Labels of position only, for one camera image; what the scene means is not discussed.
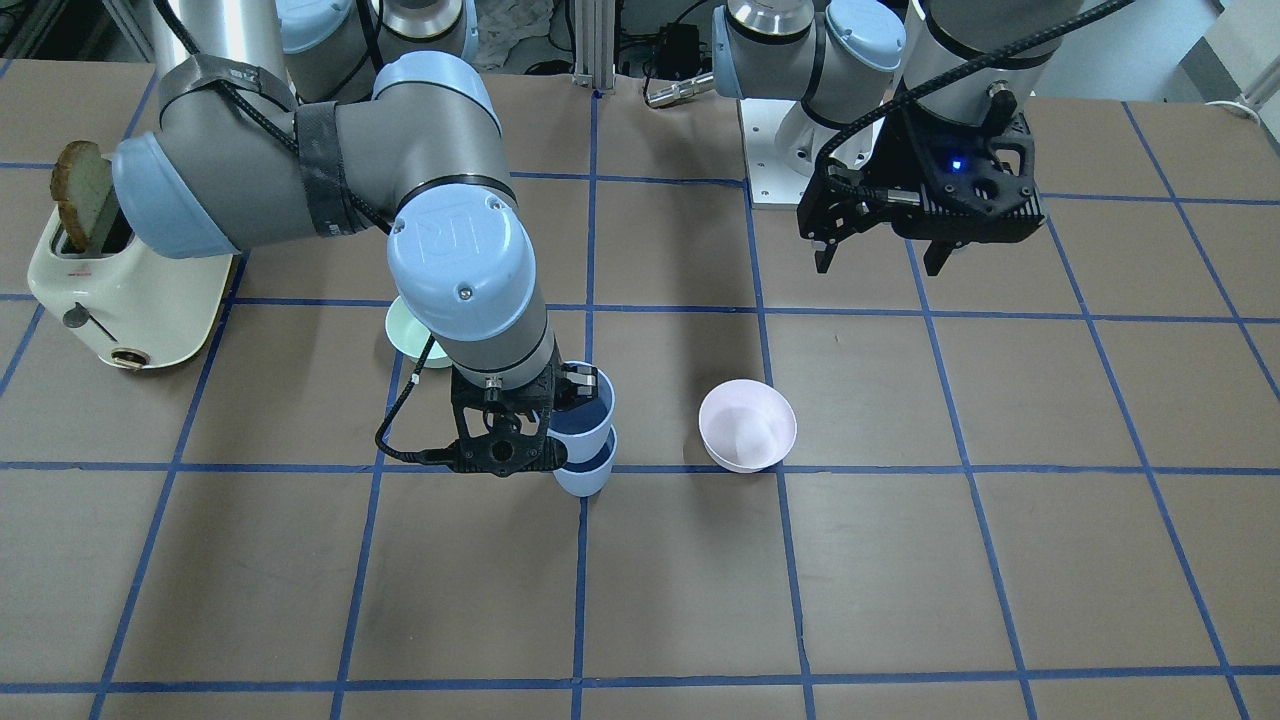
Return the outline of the blue cup carried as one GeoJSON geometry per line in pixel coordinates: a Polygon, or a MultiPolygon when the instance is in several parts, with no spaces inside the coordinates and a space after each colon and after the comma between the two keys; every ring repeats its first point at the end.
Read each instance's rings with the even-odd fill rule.
{"type": "Polygon", "coordinates": [[[554,410],[550,416],[549,436],[558,439],[567,451],[567,464],[593,460],[605,446],[614,415],[614,388],[608,375],[598,366],[572,361],[573,370],[590,369],[595,374],[595,397],[572,409],[554,410]]]}

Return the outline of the blue cup on table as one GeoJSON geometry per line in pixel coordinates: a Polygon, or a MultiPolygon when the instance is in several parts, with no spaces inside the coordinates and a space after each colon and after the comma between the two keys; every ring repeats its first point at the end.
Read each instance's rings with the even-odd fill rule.
{"type": "Polygon", "coordinates": [[[553,471],[562,489],[580,498],[598,493],[609,480],[617,455],[617,433],[611,429],[605,443],[585,462],[567,462],[553,471]]]}

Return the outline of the mint green bowl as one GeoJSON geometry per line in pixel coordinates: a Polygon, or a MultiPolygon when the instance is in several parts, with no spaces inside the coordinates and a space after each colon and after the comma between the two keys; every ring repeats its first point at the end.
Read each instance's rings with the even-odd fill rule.
{"type": "MultiPolygon", "coordinates": [[[[384,329],[390,343],[404,356],[417,360],[421,356],[428,341],[431,338],[430,331],[410,311],[403,297],[397,296],[389,306],[384,329]]],[[[425,368],[443,369],[452,366],[452,359],[439,342],[431,347],[425,368]]]]}

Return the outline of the pink bowl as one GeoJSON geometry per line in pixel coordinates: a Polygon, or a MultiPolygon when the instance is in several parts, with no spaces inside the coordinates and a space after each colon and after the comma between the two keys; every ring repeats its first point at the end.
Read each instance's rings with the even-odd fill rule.
{"type": "Polygon", "coordinates": [[[776,388],[759,380],[732,379],[707,393],[698,413],[698,430],[717,465],[755,473],[788,456],[797,438],[797,419],[776,388]]]}

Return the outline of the cream white toaster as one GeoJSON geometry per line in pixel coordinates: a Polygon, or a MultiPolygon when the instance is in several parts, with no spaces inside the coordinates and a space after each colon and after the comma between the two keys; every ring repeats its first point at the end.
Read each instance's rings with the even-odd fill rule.
{"type": "Polygon", "coordinates": [[[229,255],[170,259],[140,240],[101,258],[63,252],[52,211],[27,272],[32,295],[104,363],[159,369],[206,343],[230,278],[229,255]]]}

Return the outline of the bread slice in toaster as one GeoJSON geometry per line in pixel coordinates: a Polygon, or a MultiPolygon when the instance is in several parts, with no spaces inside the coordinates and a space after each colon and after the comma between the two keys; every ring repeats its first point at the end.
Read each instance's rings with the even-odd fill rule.
{"type": "Polygon", "coordinates": [[[118,214],[111,163],[100,146],[69,142],[52,169],[50,195],[70,250],[100,255],[118,214]]]}

